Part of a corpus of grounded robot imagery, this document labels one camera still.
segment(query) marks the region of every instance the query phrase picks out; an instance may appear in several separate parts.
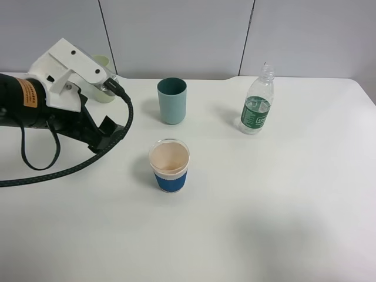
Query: green bottle label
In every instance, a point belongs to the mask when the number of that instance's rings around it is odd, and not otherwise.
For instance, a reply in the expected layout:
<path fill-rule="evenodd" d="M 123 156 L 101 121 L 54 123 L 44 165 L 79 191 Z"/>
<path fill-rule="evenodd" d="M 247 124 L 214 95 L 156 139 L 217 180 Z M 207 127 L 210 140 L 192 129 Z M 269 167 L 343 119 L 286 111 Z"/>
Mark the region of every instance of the green bottle label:
<path fill-rule="evenodd" d="M 251 96 L 246 99 L 243 113 L 241 113 L 241 122 L 253 129 L 261 128 L 264 125 L 270 109 L 270 103 L 264 98 Z"/>

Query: orange label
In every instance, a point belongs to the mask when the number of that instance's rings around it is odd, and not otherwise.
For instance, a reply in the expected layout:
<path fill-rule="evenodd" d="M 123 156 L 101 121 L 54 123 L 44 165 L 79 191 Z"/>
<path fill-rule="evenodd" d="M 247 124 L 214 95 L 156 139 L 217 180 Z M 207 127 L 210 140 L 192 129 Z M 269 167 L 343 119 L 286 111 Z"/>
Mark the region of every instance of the orange label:
<path fill-rule="evenodd" d="M 23 105 L 25 107 L 37 108 L 38 107 L 38 97 L 36 95 L 35 88 L 33 84 L 27 80 L 16 78 L 21 85 L 23 91 Z"/>

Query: teal cup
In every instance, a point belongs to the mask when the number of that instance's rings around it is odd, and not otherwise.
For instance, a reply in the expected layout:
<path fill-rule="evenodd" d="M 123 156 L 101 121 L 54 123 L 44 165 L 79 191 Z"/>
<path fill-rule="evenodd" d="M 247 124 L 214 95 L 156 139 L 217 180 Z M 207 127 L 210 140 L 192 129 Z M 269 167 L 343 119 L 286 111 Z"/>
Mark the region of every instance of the teal cup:
<path fill-rule="evenodd" d="M 157 85 L 162 122 L 176 125 L 186 116 L 187 84 L 183 79 L 166 78 Z"/>

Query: gray wall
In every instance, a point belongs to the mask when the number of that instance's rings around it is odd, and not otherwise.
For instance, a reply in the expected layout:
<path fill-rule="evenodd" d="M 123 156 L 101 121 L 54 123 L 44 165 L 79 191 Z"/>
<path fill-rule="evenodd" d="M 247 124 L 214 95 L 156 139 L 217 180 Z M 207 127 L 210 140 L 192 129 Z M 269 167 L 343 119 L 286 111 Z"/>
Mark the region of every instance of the gray wall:
<path fill-rule="evenodd" d="M 2 0 L 0 71 L 27 71 L 61 37 L 92 55 L 110 58 L 97 1 Z"/>
<path fill-rule="evenodd" d="M 376 101 L 376 1 L 256 0 L 241 75 L 353 78 Z"/>
<path fill-rule="evenodd" d="M 253 0 L 100 1 L 120 75 L 238 75 Z"/>

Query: plastic bottle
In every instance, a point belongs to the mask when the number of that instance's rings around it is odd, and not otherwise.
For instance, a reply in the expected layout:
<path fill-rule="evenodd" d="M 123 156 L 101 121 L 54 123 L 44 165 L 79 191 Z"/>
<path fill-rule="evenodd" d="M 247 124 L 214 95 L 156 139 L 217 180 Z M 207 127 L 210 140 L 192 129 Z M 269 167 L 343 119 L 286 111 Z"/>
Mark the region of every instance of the plastic bottle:
<path fill-rule="evenodd" d="M 264 65 L 261 74 L 247 92 L 239 130 L 245 134 L 256 134 L 262 130 L 274 97 L 274 68 Z"/>

